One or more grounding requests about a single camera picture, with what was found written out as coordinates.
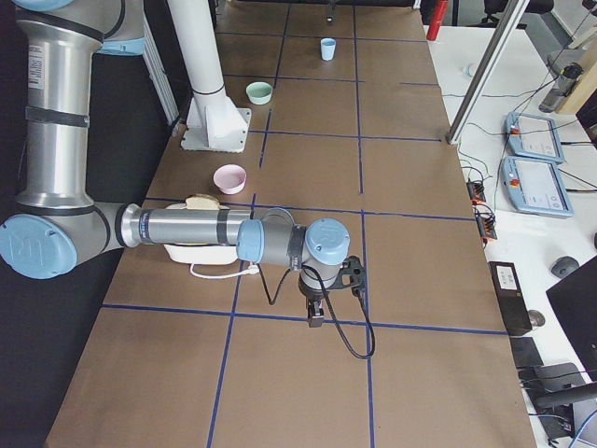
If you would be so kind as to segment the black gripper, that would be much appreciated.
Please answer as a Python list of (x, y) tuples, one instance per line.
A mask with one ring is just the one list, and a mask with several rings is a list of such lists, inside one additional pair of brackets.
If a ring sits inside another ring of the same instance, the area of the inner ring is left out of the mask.
[(298, 280), (298, 287), (306, 300), (309, 327), (321, 327), (325, 320), (325, 312), (322, 304), (322, 301), (325, 299), (323, 290), (320, 287), (310, 287), (302, 277)]

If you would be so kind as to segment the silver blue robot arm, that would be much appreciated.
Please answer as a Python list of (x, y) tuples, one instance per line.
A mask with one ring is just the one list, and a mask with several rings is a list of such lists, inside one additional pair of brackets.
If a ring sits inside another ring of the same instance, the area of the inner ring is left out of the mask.
[(29, 42), (27, 180), (21, 212), (1, 227), (1, 256), (14, 271), (49, 279), (120, 247), (231, 246), (240, 260), (298, 272), (311, 327), (332, 314), (329, 292), (343, 288), (351, 263), (349, 233), (336, 219), (303, 226), (282, 208), (254, 217), (97, 203), (87, 194), (91, 59), (144, 51), (142, 2), (20, 1), (16, 21)]

